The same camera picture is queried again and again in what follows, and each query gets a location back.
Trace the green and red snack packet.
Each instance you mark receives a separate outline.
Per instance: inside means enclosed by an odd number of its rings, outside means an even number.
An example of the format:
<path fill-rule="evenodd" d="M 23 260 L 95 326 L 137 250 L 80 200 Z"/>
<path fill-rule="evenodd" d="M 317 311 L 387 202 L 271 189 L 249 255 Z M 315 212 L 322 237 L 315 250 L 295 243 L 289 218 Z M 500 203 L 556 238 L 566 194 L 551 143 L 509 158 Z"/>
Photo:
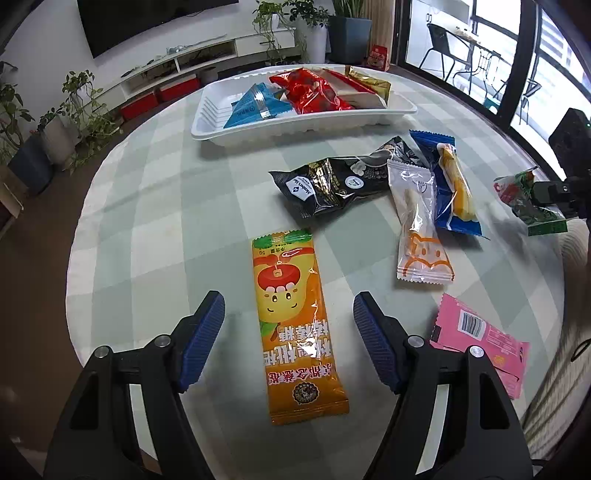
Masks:
<path fill-rule="evenodd" d="M 527 227 L 529 236 L 559 234 L 568 231 L 567 221 L 556 206 L 539 206 L 533 201 L 534 171 L 529 168 L 514 175 L 497 177 L 493 188 L 499 199 Z"/>

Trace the white and red snack packet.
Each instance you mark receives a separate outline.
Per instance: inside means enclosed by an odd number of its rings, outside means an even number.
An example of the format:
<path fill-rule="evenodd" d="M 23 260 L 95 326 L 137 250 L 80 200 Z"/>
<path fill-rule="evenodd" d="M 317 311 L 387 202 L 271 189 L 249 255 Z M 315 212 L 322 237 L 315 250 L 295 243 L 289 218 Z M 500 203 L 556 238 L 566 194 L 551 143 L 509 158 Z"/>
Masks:
<path fill-rule="evenodd" d="M 338 71 L 322 68 L 318 75 L 328 81 L 332 90 L 342 100 L 356 109 L 386 109 L 387 103 L 382 97 L 359 81 L 349 78 Z"/>

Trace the red chocolate snack bag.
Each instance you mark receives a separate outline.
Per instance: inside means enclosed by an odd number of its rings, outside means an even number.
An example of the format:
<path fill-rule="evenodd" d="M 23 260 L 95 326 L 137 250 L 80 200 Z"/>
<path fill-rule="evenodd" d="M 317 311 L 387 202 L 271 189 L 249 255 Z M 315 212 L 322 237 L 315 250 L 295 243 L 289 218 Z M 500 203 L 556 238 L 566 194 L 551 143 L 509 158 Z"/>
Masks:
<path fill-rule="evenodd" d="M 293 105 L 297 114 L 355 109 L 349 102 L 335 94 L 335 90 L 327 80 L 312 73 L 311 70 L 298 68 L 271 75 L 269 80 L 283 88 L 287 100 Z"/>

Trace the light blue triangular snack packet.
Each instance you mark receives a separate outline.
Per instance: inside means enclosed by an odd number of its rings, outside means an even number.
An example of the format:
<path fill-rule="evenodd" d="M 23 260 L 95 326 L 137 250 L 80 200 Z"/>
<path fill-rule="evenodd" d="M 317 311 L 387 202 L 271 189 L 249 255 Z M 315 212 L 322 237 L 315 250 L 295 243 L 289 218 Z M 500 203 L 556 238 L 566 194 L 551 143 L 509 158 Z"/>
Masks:
<path fill-rule="evenodd" d="M 231 104 L 232 110 L 223 128 L 242 126 L 294 112 L 293 105 L 283 100 L 283 88 L 256 83 Z"/>

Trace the gold pie snack packet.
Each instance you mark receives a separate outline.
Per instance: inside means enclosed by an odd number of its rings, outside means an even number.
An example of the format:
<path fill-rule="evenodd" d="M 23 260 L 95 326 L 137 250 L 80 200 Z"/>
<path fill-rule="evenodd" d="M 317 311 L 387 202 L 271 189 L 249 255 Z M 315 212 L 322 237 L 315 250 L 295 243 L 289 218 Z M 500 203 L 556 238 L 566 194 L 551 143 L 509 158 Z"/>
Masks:
<path fill-rule="evenodd" d="M 363 74 L 362 72 L 353 70 L 349 65 L 346 65 L 345 74 L 349 78 L 356 80 L 356 82 L 373 90 L 384 100 L 384 102 L 389 102 L 392 87 L 389 81 Z"/>

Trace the pink snack packet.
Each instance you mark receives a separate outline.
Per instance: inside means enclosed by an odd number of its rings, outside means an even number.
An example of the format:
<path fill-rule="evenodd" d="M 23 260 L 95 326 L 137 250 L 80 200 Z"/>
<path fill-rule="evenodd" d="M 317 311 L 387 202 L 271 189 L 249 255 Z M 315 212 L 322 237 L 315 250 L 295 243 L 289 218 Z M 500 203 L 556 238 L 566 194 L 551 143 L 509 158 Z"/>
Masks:
<path fill-rule="evenodd" d="M 521 396 L 530 344 L 494 327 L 447 293 L 442 296 L 430 343 L 439 349 L 458 352 L 465 352 L 471 346 L 482 348 L 509 397 L 516 400 Z"/>

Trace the clear orange cat snack packet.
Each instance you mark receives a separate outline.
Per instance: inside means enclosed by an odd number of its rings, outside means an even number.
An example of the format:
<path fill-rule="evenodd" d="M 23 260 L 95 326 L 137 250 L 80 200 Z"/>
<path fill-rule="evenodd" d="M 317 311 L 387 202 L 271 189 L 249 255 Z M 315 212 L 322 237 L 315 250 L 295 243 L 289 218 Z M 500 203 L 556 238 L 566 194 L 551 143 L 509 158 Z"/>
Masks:
<path fill-rule="evenodd" d="M 455 279 L 435 225 L 435 177 L 424 167 L 392 160 L 389 185 L 401 223 L 397 278 L 446 285 Z"/>

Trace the balcony bistro table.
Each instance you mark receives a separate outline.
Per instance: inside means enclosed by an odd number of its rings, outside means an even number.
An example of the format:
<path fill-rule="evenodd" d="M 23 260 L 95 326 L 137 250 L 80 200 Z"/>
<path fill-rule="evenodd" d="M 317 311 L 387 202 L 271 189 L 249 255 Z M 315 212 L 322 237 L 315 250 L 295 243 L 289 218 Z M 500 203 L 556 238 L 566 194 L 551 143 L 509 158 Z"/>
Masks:
<path fill-rule="evenodd" d="M 483 22 L 471 29 L 456 27 L 454 33 L 469 46 L 469 64 L 453 75 L 452 84 L 484 106 L 498 107 L 511 74 L 516 40 Z"/>

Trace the left black balcony chair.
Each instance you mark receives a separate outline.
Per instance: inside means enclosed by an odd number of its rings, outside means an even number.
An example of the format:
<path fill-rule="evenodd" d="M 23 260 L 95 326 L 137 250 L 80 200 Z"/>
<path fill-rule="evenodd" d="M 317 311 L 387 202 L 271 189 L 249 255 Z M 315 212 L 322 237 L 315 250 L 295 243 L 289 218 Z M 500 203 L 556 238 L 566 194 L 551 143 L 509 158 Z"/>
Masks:
<path fill-rule="evenodd" d="M 425 53 L 419 67 L 422 68 L 428 56 L 437 52 L 441 59 L 442 79 L 448 81 L 457 64 L 472 70 L 473 46 L 458 34 L 452 33 L 446 28 L 435 23 L 428 23 L 427 28 L 432 46 Z"/>

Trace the red gift bag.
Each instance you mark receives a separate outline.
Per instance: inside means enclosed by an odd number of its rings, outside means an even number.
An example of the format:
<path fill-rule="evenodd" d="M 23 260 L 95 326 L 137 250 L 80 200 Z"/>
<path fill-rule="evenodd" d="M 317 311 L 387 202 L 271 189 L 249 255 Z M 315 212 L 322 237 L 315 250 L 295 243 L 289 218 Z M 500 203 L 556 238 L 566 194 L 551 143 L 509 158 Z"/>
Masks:
<path fill-rule="evenodd" d="M 388 47 L 373 44 L 367 58 L 367 66 L 377 71 L 388 71 L 390 69 L 391 54 Z"/>

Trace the bird of paradise blue pot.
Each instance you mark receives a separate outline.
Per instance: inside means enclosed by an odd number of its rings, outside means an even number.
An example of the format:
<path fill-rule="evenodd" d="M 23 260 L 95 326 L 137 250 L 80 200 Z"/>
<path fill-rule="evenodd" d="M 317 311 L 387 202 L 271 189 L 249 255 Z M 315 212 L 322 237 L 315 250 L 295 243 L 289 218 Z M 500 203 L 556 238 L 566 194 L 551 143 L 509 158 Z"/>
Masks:
<path fill-rule="evenodd" d="M 332 62 L 359 65 L 367 56 L 372 20 L 363 15 L 363 0 L 332 0 L 329 43 Z"/>

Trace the left red storage box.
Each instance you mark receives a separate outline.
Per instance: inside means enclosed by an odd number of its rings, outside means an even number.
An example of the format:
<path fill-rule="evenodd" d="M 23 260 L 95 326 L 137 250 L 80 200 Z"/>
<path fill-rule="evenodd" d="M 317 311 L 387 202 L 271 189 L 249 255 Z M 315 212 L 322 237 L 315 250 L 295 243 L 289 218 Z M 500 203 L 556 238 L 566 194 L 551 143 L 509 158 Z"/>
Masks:
<path fill-rule="evenodd" d="M 120 107 L 120 114 L 124 121 L 130 121 L 159 105 L 158 96 L 155 92 L 145 94 L 129 101 Z"/>

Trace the red storage box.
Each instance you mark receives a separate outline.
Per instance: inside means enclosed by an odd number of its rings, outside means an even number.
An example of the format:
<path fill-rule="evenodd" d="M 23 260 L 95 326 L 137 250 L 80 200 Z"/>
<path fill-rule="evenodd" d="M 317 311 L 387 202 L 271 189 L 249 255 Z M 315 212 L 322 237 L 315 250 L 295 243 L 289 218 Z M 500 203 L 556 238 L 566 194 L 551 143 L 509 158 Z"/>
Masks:
<path fill-rule="evenodd" d="M 145 94 L 129 101 L 120 107 L 120 114 L 124 121 L 130 121 L 159 105 L 158 96 L 155 92 Z"/>
<path fill-rule="evenodd" d="M 198 90 L 200 86 L 200 80 L 195 75 L 179 78 L 160 86 L 159 98 L 162 102 L 176 100 Z"/>

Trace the white plastic tray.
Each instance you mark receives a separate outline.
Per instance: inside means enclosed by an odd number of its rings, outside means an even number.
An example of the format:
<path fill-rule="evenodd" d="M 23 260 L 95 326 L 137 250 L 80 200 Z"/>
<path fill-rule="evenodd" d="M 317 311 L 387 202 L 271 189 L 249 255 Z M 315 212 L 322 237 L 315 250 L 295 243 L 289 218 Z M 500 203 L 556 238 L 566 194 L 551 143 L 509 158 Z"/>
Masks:
<path fill-rule="evenodd" d="M 266 67 L 206 85 L 191 135 L 228 146 L 310 130 L 389 125 L 416 112 L 395 90 L 384 99 L 356 86 L 342 65 Z"/>

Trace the bushy plant in white pot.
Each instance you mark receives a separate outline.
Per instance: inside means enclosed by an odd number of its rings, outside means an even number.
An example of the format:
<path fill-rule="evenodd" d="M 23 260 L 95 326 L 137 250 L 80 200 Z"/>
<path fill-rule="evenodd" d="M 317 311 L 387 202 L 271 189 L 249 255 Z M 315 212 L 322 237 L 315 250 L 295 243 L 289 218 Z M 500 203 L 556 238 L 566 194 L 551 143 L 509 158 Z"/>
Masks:
<path fill-rule="evenodd" d="M 295 40 L 304 63 L 324 64 L 327 56 L 329 10 L 312 0 L 284 1 L 295 26 Z"/>

